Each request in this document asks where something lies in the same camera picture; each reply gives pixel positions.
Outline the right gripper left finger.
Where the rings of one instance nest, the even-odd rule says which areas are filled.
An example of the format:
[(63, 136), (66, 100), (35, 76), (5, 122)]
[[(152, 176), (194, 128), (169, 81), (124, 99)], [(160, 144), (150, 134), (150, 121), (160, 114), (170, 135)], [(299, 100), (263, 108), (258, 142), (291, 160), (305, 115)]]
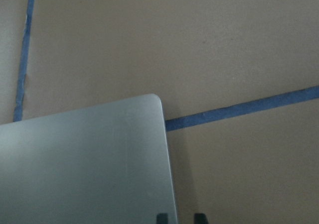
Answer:
[(168, 214), (167, 213), (157, 214), (156, 224), (168, 224)]

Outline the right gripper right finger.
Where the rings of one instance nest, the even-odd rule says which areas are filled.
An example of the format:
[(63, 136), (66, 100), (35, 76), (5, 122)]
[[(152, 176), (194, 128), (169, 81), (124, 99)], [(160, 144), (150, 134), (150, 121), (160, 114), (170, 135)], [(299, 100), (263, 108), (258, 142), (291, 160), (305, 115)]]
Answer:
[(194, 224), (208, 224), (206, 215), (204, 213), (195, 213)]

